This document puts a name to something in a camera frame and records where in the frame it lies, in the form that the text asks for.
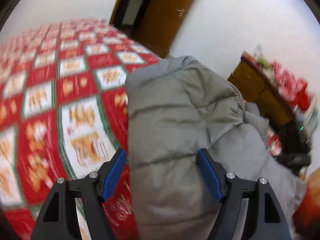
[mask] wooden door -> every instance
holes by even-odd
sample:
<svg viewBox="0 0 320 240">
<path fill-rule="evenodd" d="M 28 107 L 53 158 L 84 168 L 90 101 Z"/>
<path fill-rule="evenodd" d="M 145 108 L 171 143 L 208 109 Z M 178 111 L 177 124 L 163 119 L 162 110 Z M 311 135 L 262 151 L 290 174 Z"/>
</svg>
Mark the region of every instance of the wooden door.
<svg viewBox="0 0 320 240">
<path fill-rule="evenodd" d="M 136 39 L 165 58 L 193 0 L 151 0 Z"/>
</svg>

